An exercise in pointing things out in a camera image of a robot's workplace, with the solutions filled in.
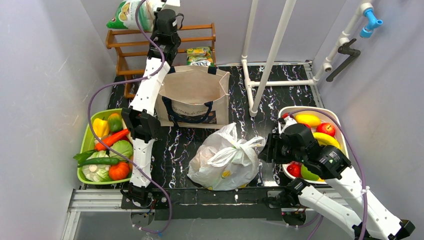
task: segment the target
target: green basket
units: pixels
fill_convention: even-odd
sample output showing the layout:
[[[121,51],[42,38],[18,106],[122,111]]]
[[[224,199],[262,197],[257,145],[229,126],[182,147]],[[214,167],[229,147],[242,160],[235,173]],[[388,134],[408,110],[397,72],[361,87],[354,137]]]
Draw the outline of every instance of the green basket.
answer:
[[[94,119],[97,119],[97,118],[106,120],[111,114],[114,114],[114,113],[121,114],[121,110],[122,108],[100,111],[91,117],[91,123],[93,123]],[[92,131],[90,130],[90,126],[87,124],[87,129],[85,130],[84,139],[82,140],[80,153],[94,149],[94,139],[95,138],[93,136]],[[85,184],[92,184],[92,185],[111,185],[111,184],[128,182],[130,180],[130,177],[128,177],[118,181],[100,181],[100,182],[90,181],[84,175],[83,169],[81,167],[78,167],[78,169],[76,170],[76,175],[78,176],[78,179],[81,182]]]

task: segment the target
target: red apple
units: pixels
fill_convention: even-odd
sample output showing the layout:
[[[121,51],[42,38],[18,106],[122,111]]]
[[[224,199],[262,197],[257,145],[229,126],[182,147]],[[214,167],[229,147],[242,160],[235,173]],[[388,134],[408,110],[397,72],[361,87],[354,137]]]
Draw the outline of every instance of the red apple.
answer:
[[[334,137],[336,135],[336,127],[329,122],[324,122],[316,127],[316,132]]]
[[[302,123],[302,124],[305,125],[308,129],[312,129],[311,126],[309,126],[308,124],[306,123]]]

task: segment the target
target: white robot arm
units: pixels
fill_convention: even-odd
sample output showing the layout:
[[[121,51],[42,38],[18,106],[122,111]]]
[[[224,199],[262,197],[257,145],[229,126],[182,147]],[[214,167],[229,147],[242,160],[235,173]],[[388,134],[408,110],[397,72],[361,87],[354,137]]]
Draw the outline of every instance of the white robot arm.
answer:
[[[271,133],[259,158],[277,164],[300,162],[325,180],[352,209],[323,195],[301,178],[290,182],[278,199],[282,204],[301,204],[317,211],[352,238],[358,238],[361,232],[364,194],[367,196],[364,239],[399,240],[409,237],[415,229],[412,222],[401,220],[388,211],[371,191],[363,191],[361,179],[349,159],[334,146],[321,147],[311,130],[303,124],[291,124],[281,135]]]
[[[170,70],[181,39],[177,34],[176,11],[180,0],[167,0],[164,4],[152,6],[155,12],[153,32],[150,39],[161,49],[150,44],[147,54],[144,77],[135,97],[128,108],[122,109],[122,118],[128,127],[134,147],[133,162],[150,178],[152,147],[158,137],[161,124],[154,117],[155,102],[165,76]],[[150,181],[140,171],[133,171],[128,186],[128,192],[121,191],[130,200],[139,203],[147,201],[146,187]]]

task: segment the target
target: cabbage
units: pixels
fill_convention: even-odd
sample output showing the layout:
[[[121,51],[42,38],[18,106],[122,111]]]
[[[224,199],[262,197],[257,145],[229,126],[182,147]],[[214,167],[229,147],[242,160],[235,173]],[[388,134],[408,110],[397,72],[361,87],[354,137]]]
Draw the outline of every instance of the cabbage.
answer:
[[[134,153],[133,146],[131,145],[131,143],[125,140],[120,140],[115,142],[115,144],[113,144],[110,148],[124,155],[127,158],[130,158]],[[109,157],[118,158],[119,160],[122,160],[122,161],[125,160],[123,157],[119,156],[113,151],[109,152]]]
[[[106,151],[98,151],[98,152],[93,153],[89,158],[87,158],[87,160],[93,159],[93,158],[105,158],[105,157],[106,158],[109,157],[106,154]]]
[[[88,180],[93,182],[110,182],[110,181],[113,181],[109,177],[110,167],[111,167],[110,165],[104,165],[104,164],[85,165],[85,166],[82,166],[82,173]]]

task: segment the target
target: green snack bag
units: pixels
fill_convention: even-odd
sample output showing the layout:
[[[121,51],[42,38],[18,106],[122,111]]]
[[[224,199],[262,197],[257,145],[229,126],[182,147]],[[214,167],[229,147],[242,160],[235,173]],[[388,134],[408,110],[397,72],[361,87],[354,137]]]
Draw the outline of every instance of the green snack bag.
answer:
[[[110,29],[131,29],[138,30],[136,23],[136,9],[140,0],[126,0],[120,3],[115,16],[106,24]],[[138,12],[138,22],[146,32],[153,30],[155,20],[154,10],[162,8],[164,3],[161,0],[146,0]]]
[[[187,65],[215,67],[211,49],[208,46],[188,48]]]

